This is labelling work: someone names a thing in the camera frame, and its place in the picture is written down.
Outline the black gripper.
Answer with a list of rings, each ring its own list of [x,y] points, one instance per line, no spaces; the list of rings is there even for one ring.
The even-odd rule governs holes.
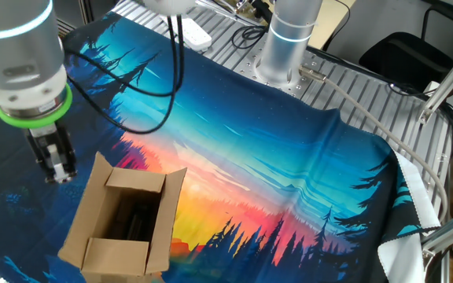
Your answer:
[[[55,182],[64,183],[77,175],[75,151],[62,124],[27,129],[25,134],[37,163],[53,165]]]

